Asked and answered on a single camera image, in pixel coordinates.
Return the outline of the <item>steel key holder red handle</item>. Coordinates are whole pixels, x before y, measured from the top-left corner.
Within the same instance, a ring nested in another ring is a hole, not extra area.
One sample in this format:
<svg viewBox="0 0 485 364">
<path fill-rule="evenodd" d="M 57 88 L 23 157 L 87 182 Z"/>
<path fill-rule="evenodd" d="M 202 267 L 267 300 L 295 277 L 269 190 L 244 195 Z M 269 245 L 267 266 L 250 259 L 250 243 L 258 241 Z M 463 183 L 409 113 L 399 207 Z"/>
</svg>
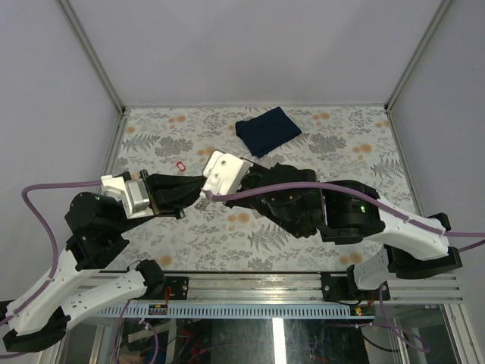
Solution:
<svg viewBox="0 0 485 364">
<path fill-rule="evenodd" d="M 199 211 L 205 211 L 210 205 L 211 200 L 207 198 L 201 198 L 195 205 L 195 209 Z"/>
</svg>

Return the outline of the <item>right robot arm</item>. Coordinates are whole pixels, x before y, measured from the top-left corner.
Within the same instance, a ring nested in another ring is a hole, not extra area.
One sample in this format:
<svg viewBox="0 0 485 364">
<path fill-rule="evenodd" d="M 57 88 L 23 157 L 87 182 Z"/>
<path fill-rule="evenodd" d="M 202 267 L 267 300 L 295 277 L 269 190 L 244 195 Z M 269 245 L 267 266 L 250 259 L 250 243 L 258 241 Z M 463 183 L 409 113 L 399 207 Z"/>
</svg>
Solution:
<svg viewBox="0 0 485 364">
<path fill-rule="evenodd" d="M 254 209 L 292 234 L 320 234 L 324 242 L 351 245 L 368 238 L 381 248 L 364 262 L 346 269 L 345 278 L 326 278 L 330 300 L 363 300 L 393 278 L 418 280 L 462 266 L 458 250 L 449 245 L 447 215 L 430 217 L 398 209 L 372 187 L 355 180 L 331 182 L 322 190 L 313 170 L 277 164 L 272 168 L 243 162 L 218 173 L 219 194 L 229 195 L 271 187 L 270 192 L 230 200 L 228 207 Z"/>
</svg>

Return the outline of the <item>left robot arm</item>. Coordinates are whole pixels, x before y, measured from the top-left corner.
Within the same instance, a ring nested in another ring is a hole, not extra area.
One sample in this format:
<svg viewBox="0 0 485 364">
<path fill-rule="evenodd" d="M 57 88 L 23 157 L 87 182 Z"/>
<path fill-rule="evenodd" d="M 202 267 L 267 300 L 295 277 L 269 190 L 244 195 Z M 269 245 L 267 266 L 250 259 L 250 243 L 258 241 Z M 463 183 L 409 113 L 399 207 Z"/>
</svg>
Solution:
<svg viewBox="0 0 485 364">
<path fill-rule="evenodd" d="M 55 250 L 52 267 L 23 296 L 1 303 L 3 337 L 12 358 L 48 349 L 66 333 L 97 312 L 128 300 L 166 300 L 164 272 L 144 259 L 121 277 L 97 288 L 76 290 L 107 268 L 127 247 L 124 233 L 157 217 L 181 219 L 196 202 L 203 176 L 171 176 L 140 171 L 87 181 L 100 193 L 82 192 L 70 203 L 65 221 L 71 236 L 63 250 Z"/>
</svg>

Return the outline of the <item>folded dark blue cloth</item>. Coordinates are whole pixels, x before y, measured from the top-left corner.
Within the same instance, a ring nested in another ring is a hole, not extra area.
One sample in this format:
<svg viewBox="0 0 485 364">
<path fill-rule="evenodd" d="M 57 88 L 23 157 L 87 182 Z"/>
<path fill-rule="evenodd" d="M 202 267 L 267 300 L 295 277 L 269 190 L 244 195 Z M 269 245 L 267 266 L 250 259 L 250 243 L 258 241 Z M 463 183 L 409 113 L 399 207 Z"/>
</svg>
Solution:
<svg viewBox="0 0 485 364">
<path fill-rule="evenodd" d="M 262 158 L 302 133 L 281 107 L 248 121 L 237 121 L 235 131 L 251 155 L 257 158 Z"/>
</svg>

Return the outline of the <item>aluminium table edge rail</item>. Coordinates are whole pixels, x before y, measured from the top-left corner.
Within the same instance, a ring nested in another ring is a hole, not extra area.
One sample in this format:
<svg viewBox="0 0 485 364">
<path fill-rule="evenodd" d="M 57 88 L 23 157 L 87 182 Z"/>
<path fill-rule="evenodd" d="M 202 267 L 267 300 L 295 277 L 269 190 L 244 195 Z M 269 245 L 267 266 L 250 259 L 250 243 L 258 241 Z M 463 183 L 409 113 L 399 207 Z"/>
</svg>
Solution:
<svg viewBox="0 0 485 364">
<path fill-rule="evenodd" d="M 323 272 L 195 272 L 166 271 L 168 279 L 184 278 L 174 293 L 188 302 L 214 303 L 313 303 L 326 299 L 365 302 L 378 294 L 350 293 L 345 274 Z M 425 280 L 389 279 L 385 294 L 391 304 L 463 304 L 454 275 Z"/>
</svg>

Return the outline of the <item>left aluminium frame post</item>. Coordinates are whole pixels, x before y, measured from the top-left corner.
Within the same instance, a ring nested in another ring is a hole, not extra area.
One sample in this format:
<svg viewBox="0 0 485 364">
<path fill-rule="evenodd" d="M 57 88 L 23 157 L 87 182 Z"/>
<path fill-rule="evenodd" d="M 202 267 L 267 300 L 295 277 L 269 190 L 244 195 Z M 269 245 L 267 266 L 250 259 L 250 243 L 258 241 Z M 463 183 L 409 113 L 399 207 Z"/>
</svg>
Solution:
<svg viewBox="0 0 485 364">
<path fill-rule="evenodd" d="M 80 48 L 86 56 L 92 70 L 94 71 L 94 74 L 100 82 L 111 104 L 113 105 L 117 113 L 119 115 L 122 115 L 126 110 L 126 106 L 122 102 L 120 96 L 118 95 L 118 92 L 114 88 L 114 85 L 111 82 L 110 77 L 108 76 L 94 46 L 92 45 L 92 42 L 90 41 L 86 31 L 84 30 L 84 27 L 73 5 L 71 4 L 71 1 L 56 0 L 55 3 L 59 7 L 64 18 L 66 19 L 72 34 L 77 39 Z"/>
</svg>

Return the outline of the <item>aluminium frame post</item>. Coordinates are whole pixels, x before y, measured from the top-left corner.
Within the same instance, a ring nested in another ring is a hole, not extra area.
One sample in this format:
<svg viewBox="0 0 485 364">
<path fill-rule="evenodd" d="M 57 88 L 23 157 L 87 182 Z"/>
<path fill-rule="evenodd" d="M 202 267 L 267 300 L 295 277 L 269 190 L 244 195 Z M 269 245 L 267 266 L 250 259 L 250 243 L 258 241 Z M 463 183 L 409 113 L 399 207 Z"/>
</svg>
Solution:
<svg viewBox="0 0 485 364">
<path fill-rule="evenodd" d="M 391 110 L 397 103 L 398 98 L 404 90 L 408 80 L 411 78 L 414 69 L 418 66 L 418 62 L 421 60 L 422 56 L 427 50 L 427 47 L 430 45 L 434 34 L 438 30 L 440 24 L 443 22 L 443 19 L 447 15 L 449 9 L 454 5 L 454 3 L 455 1 L 453 0 L 442 0 L 439 3 L 438 8 L 434 12 L 429 24 L 427 25 L 426 30 L 424 31 L 417 46 L 415 47 L 415 50 L 412 52 L 412 55 L 408 60 L 404 71 L 399 77 L 396 86 L 393 88 L 393 91 L 391 92 L 389 98 L 384 104 L 384 108 L 386 109 L 386 111 Z"/>
<path fill-rule="evenodd" d="M 118 95 L 118 92 L 114 88 L 114 85 L 111 82 L 110 77 L 108 76 L 94 46 L 92 45 L 92 42 L 90 41 L 86 31 L 84 30 L 84 27 L 73 5 L 71 4 L 71 1 L 56 0 L 55 3 L 59 7 L 64 18 L 66 19 L 72 34 L 77 39 L 80 48 L 86 56 L 92 70 L 94 71 L 94 74 L 100 82 L 111 104 L 113 105 L 117 113 L 119 115 L 122 115 L 126 110 L 126 106 L 122 102 L 120 96 Z"/>
</svg>

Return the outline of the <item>right aluminium frame post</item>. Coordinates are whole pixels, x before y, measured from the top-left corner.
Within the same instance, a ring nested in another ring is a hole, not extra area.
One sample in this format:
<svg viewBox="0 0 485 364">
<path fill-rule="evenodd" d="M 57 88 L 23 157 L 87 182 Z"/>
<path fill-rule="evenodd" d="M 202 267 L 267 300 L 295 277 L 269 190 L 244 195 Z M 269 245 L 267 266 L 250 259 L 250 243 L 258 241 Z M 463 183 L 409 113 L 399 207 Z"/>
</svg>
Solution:
<svg viewBox="0 0 485 364">
<path fill-rule="evenodd" d="M 454 3 L 455 1 L 453 0 L 442 0 L 439 3 L 438 8 L 434 12 L 429 24 L 427 25 L 426 30 L 424 31 L 417 46 L 415 47 L 415 50 L 412 52 L 412 55 L 408 60 L 404 71 L 399 77 L 396 86 L 393 88 L 393 91 L 391 92 L 389 98 L 384 104 L 384 108 L 386 109 L 386 111 L 391 110 L 397 103 L 398 98 L 404 90 L 408 80 L 411 78 L 414 69 L 418 66 L 418 62 L 421 60 L 422 56 L 427 50 L 427 47 L 430 45 L 434 34 L 438 30 L 440 24 L 443 22 L 443 19 L 447 15 L 449 9 L 454 5 Z"/>
</svg>

